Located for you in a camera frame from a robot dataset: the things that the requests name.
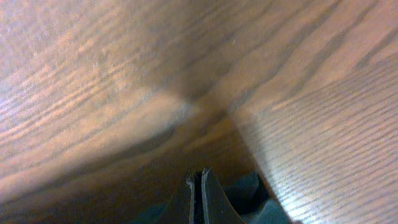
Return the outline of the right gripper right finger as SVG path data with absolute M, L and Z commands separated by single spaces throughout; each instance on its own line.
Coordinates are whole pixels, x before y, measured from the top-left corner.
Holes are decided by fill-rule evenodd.
M 211 169 L 202 172 L 201 198 L 204 224 L 244 224 Z

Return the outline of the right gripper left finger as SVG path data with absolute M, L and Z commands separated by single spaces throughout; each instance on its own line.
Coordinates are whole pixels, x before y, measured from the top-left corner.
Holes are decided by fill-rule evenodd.
M 167 224 L 193 224 L 195 214 L 195 181 L 185 177 L 172 197 L 164 222 Z

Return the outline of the black t-shirt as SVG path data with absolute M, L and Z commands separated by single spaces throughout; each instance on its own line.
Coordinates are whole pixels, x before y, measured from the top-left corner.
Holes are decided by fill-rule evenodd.
M 195 181 L 195 214 L 194 223 L 204 223 L 203 205 L 201 198 L 201 175 L 203 171 L 192 175 Z M 290 218 L 283 208 L 269 195 L 267 189 L 257 173 L 253 172 L 238 179 L 235 183 L 223 187 L 229 202 L 236 210 L 244 223 L 290 223 Z M 131 223 L 133 224 L 167 224 L 164 215 L 166 205 L 155 205 L 140 214 Z

